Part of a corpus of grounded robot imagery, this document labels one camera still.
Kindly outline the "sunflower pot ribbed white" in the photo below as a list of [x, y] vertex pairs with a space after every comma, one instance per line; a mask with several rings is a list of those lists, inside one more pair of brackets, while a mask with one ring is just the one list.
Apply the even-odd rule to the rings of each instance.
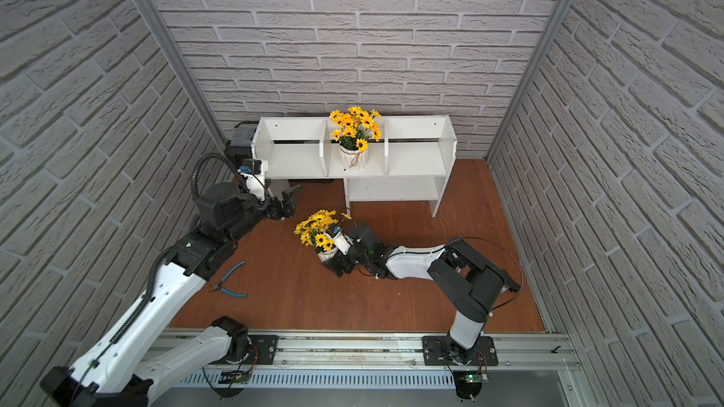
[[294, 234], [299, 237], [303, 245], [313, 247], [318, 258], [324, 263], [341, 254], [328, 232], [334, 225], [342, 229], [341, 224], [348, 220], [352, 220], [352, 216], [347, 212], [337, 214], [334, 210], [321, 209], [298, 223]]

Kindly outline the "sunflower pot with twine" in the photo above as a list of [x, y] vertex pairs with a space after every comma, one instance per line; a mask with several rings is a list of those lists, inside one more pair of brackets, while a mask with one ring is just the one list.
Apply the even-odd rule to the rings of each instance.
[[377, 110], [367, 111], [352, 106], [346, 111], [334, 110], [329, 120], [337, 126], [332, 138], [339, 145], [339, 157], [345, 171], [362, 170], [368, 163], [370, 144], [383, 137], [382, 115]]

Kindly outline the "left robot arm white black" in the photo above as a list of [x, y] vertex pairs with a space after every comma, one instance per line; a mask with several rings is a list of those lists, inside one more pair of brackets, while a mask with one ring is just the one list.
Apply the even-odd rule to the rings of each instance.
[[260, 162], [242, 171], [226, 156], [207, 154], [190, 177], [199, 217], [195, 228], [164, 249], [151, 265], [145, 288], [120, 320], [71, 367], [53, 367], [41, 390], [60, 406], [149, 406], [201, 367], [241, 363], [248, 329], [222, 317], [192, 342], [158, 359], [141, 359], [178, 311], [235, 254], [239, 241], [262, 220], [294, 216], [301, 188], [271, 195], [259, 180]]

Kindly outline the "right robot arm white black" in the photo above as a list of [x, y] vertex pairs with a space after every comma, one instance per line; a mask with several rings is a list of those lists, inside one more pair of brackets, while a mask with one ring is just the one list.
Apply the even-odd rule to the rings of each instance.
[[364, 267], [376, 279], [431, 281], [456, 309], [446, 337], [426, 337], [423, 349], [429, 365], [492, 365], [482, 331], [505, 292], [516, 295], [522, 283], [475, 250], [465, 239], [430, 248], [392, 247], [377, 239], [367, 224], [346, 235], [333, 225], [312, 239], [322, 265], [337, 277]]

